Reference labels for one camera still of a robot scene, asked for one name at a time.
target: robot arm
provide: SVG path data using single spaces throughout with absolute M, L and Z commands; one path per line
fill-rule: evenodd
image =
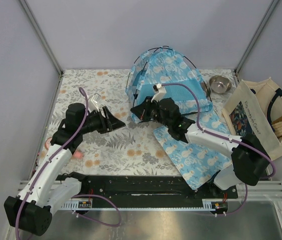
M 5 200 L 4 209 L 11 226 L 16 226 L 17 213 L 21 203 L 26 199 L 19 219 L 19 228 L 37 236 L 44 234 L 55 212 L 81 191 L 81 182 L 75 176 L 67 178 L 52 191 L 51 187 L 63 166 L 69 162 L 83 141 L 83 134 L 94 131 L 104 134 L 125 126 L 125 123 L 114 117 L 106 106 L 99 108 L 94 96 L 89 98 L 88 105 L 92 111 L 86 117 L 81 130 L 71 141 L 69 140 L 83 121 L 86 107 L 82 103 L 73 103 L 68 106 L 65 119 L 61 121 L 57 132 L 54 133 L 45 159 L 29 183 L 16 197 L 9 196 Z M 64 144 L 66 144 L 65 147 L 50 159 Z M 36 181 L 34 187 L 30 190 L 34 181 Z
M 241 182 L 250 186 L 258 183 L 269 165 L 268 160 L 250 148 L 237 143 L 237 141 L 243 142 L 266 155 L 266 151 L 255 135 L 241 137 L 211 129 L 208 131 L 212 134 L 207 134 L 205 128 L 200 129 L 194 120 L 182 116 L 179 107 L 171 98 L 163 99 L 166 90 L 161 84 L 154 85 L 153 89 L 155 95 L 146 97 L 143 103 L 133 107 L 132 113 L 143 122 L 153 120 L 163 124 L 168 128 L 168 133 L 178 141 L 202 145 L 232 159 L 233 165 L 213 176 L 214 184 L 220 189 L 226 190 Z

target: printed picture on bag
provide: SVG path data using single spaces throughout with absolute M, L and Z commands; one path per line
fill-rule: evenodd
M 248 121 L 247 114 L 245 112 L 245 109 L 241 101 L 231 112 L 229 117 L 231 119 L 232 125 L 237 135 L 245 137 L 247 134 L 255 134 L 252 131 L 251 125 Z

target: blue patterned cloth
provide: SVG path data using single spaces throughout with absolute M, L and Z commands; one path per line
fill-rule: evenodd
M 189 68 L 183 54 L 173 49 L 161 49 L 157 52 L 146 51 L 139 59 L 131 69 L 131 81 L 125 89 L 131 107 L 140 105 L 147 96 L 153 96 L 154 84 L 182 83 L 195 93 L 202 112 L 213 108 L 200 85 L 203 82 L 200 72 Z M 187 89 L 182 86 L 166 86 L 165 89 L 167 93 L 164 98 L 172 98 L 179 106 L 181 114 L 198 111 L 196 101 Z M 134 114 L 131 117 L 135 123 L 140 122 Z
M 221 133 L 230 133 L 228 128 L 220 122 L 220 118 L 213 109 L 200 113 L 200 125 Z M 193 190 L 206 183 L 217 171 L 232 164 L 228 157 L 218 151 L 173 139 L 165 126 L 159 127 L 153 132 L 186 183 Z

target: gray floor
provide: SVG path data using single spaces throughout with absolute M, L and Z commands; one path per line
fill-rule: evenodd
M 231 202 L 231 207 L 239 203 Z M 115 211 L 89 216 L 116 223 Z M 214 218 L 189 211 L 122 211 L 122 224 L 111 228 L 58 211 L 48 231 L 33 240 L 282 240 L 273 205 L 248 202 L 235 215 Z

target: black strap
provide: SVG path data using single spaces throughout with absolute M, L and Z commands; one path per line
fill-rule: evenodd
M 270 103 L 269 103 L 269 106 L 267 108 L 267 111 L 266 111 L 266 118 L 267 118 L 267 121 L 269 122 L 273 132 L 275 132 L 275 129 L 273 128 L 272 126 L 272 120 L 271 120 L 271 110 L 272 110 L 272 107 L 273 107 L 273 104 L 275 103 L 275 101 L 277 100 L 278 97 L 282 97 L 282 89 L 281 88 L 278 88 L 276 91 L 275 91 L 275 95 L 273 96 L 273 98 L 271 99 Z

